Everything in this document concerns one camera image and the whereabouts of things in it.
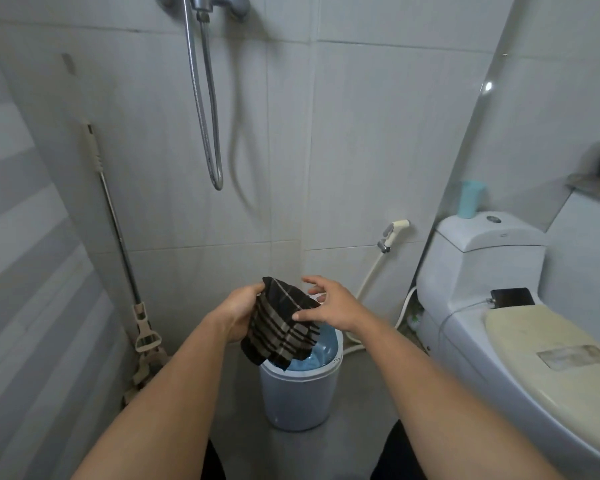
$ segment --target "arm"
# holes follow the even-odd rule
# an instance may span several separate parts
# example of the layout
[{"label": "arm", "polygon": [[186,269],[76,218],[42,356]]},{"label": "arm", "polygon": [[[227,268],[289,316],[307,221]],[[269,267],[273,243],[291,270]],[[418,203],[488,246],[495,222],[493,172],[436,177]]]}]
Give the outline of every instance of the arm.
[{"label": "arm", "polygon": [[321,276],[303,280],[315,285],[310,294],[326,295],[318,299],[322,306],[294,319],[325,321],[362,340],[429,480],[562,478],[518,430],[341,284]]},{"label": "arm", "polygon": [[200,478],[227,342],[245,336],[263,283],[233,291],[100,437],[73,480]]}]

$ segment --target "person's left hand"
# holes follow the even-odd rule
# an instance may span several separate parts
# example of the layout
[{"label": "person's left hand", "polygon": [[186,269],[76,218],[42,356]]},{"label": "person's left hand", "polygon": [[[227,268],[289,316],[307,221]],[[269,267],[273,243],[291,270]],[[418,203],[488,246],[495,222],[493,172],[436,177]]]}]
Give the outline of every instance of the person's left hand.
[{"label": "person's left hand", "polygon": [[223,323],[227,342],[237,342],[247,335],[249,318],[256,304],[256,295],[264,290],[264,283],[244,286],[229,293],[229,296],[209,314],[209,318]]}]

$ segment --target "folded garment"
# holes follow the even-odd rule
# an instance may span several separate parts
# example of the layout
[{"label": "folded garment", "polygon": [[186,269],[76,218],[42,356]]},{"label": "folded garment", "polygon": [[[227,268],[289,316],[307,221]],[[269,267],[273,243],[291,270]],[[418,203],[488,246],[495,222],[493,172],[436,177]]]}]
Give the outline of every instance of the folded garment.
[{"label": "folded garment", "polygon": [[314,322],[296,322],[291,316],[298,310],[320,306],[302,290],[266,276],[264,291],[256,298],[247,336],[240,346],[256,365],[265,360],[287,370],[293,359],[311,355],[320,331]]}]

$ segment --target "forearm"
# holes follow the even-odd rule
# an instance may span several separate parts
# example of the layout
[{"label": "forearm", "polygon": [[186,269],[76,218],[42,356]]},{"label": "forearm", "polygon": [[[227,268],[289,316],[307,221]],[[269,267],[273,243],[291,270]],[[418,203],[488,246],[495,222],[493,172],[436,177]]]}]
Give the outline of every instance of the forearm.
[{"label": "forearm", "polygon": [[356,333],[429,480],[560,478],[510,423],[387,323],[369,317]]},{"label": "forearm", "polygon": [[199,478],[227,333],[208,315],[119,414],[73,478]]}]

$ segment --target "white bucket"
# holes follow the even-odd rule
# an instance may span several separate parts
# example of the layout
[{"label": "white bucket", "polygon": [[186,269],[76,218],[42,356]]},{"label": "white bucket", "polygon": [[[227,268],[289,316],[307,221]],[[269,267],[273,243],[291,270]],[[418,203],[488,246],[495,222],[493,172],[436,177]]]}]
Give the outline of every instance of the white bucket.
[{"label": "white bucket", "polygon": [[338,351],[328,364],[312,371],[283,371],[271,362],[260,366],[265,413],[273,426],[286,431],[304,431],[329,416],[342,363],[342,332],[336,330]]}]

